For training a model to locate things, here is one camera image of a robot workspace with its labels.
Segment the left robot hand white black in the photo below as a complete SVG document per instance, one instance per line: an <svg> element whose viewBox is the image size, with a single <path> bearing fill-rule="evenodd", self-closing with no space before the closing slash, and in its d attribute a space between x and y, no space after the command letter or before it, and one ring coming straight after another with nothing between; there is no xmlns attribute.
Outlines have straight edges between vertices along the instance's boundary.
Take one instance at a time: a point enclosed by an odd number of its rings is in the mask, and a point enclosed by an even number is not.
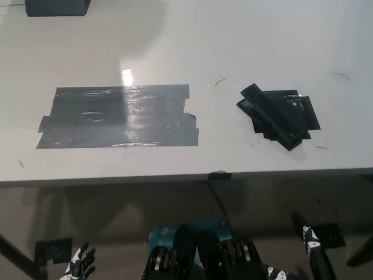
<svg viewBox="0 0 373 280"><path fill-rule="evenodd" d="M60 280L86 280L96 269L95 252L95 248L89 249L89 243L84 242L73 255Z"/></svg>

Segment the right robot hand black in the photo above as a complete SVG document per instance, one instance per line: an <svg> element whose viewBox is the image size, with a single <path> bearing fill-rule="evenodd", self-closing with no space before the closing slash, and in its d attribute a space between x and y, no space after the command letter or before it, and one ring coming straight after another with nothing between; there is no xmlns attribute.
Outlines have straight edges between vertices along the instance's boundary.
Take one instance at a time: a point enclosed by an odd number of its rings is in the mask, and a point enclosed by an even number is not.
<svg viewBox="0 0 373 280"><path fill-rule="evenodd" d="M316 235L312 226L297 211L293 211L291 219L296 233L301 238L308 257L309 266L313 279L337 280L336 274L332 268L330 260L322 245L320 238ZM267 273L268 279L304 279L299 275L286 272L271 266L265 266L263 270Z"/></svg>

